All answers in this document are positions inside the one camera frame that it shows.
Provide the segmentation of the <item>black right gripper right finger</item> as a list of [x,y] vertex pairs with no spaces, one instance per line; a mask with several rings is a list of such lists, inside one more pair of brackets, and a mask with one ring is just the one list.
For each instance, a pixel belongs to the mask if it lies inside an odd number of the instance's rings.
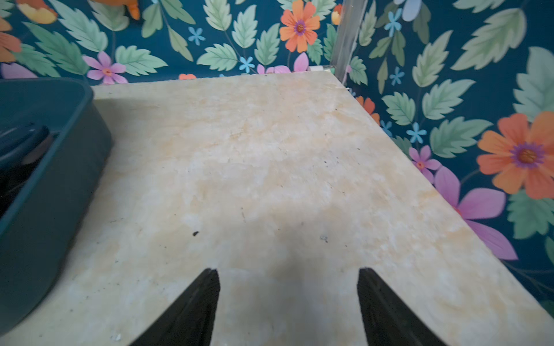
[[372,268],[359,270],[357,294],[369,345],[446,345]]

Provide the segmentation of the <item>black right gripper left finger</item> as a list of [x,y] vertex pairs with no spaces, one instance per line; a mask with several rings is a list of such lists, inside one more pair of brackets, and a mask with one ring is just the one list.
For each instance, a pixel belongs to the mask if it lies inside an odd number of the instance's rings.
[[209,345],[221,290],[217,270],[205,269],[133,345]]

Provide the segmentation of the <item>blue handled scissors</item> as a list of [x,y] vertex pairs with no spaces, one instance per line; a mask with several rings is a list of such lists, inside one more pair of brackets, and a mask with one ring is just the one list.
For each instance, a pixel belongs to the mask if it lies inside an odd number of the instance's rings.
[[39,161],[53,140],[44,125],[21,123],[1,127],[1,171]]

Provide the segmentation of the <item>teal plastic storage box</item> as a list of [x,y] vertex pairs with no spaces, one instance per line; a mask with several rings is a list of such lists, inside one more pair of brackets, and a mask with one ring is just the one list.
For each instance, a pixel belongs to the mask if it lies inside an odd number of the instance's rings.
[[1,171],[1,333],[47,296],[98,186],[113,145],[76,79],[1,81],[1,127],[34,123],[54,140],[37,162]]

